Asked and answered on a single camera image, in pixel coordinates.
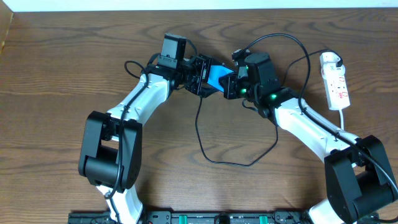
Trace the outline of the blue screen smartphone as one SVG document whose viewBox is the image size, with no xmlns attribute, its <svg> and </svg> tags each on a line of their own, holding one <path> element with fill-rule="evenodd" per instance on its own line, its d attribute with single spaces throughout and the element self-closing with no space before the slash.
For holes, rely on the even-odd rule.
<svg viewBox="0 0 398 224">
<path fill-rule="evenodd" d="M 220 85 L 219 79 L 231 73 L 234 73 L 234 71 L 223 65 L 212 65 L 210 67 L 210 72 L 206 83 L 218 91 L 224 92 L 224 88 Z"/>
</svg>

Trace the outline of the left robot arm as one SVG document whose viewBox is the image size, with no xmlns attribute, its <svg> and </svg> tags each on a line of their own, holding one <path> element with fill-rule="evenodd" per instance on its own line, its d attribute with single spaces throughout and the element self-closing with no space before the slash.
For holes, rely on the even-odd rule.
<svg viewBox="0 0 398 224">
<path fill-rule="evenodd" d="M 206 55 L 172 58 L 154 54 L 136 87 L 114 108 L 87 117 L 78 172 L 103 194 L 116 223 L 139 223 L 144 210 L 135 182 L 142 162 L 142 132 L 155 109 L 175 90 L 207 97 L 232 71 Z"/>
</svg>

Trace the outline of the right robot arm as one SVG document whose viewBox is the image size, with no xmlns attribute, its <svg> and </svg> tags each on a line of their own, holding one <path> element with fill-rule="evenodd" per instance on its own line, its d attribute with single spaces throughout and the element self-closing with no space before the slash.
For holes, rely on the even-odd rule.
<svg viewBox="0 0 398 224">
<path fill-rule="evenodd" d="M 387 223 L 373 213 L 397 201 L 397 184 L 382 142 L 360 138 L 314 111 L 282 86 L 267 53 L 251 54 L 238 73 L 220 77 L 225 98 L 244 98 L 257 112 L 312 150 L 324 163 L 327 198 L 309 209 L 312 223 Z"/>
</svg>

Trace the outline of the white charger plug adapter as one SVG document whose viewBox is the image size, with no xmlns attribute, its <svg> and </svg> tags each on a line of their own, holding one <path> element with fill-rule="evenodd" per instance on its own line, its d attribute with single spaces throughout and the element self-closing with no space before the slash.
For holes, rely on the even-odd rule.
<svg viewBox="0 0 398 224">
<path fill-rule="evenodd" d="M 346 71 L 343 59 L 334 52 L 323 52 L 320 56 L 320 65 L 323 79 L 344 75 Z"/>
</svg>

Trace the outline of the white power strip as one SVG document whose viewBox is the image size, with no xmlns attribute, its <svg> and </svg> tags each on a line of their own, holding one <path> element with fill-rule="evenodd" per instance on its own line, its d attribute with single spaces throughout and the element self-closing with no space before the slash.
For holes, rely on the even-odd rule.
<svg viewBox="0 0 398 224">
<path fill-rule="evenodd" d="M 323 82 L 330 110 L 338 111 L 350 105 L 345 74 L 323 79 Z"/>
</svg>

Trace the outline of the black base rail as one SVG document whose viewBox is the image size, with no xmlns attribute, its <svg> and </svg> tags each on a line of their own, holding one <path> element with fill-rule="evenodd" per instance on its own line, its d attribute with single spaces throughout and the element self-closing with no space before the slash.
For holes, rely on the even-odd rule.
<svg viewBox="0 0 398 224">
<path fill-rule="evenodd" d="M 68 224 L 116 223 L 110 212 L 69 213 Z M 176 213 L 170 211 L 146 212 L 139 218 L 143 224 L 310 224 L 305 212 L 279 210 L 273 213 Z"/>
</svg>

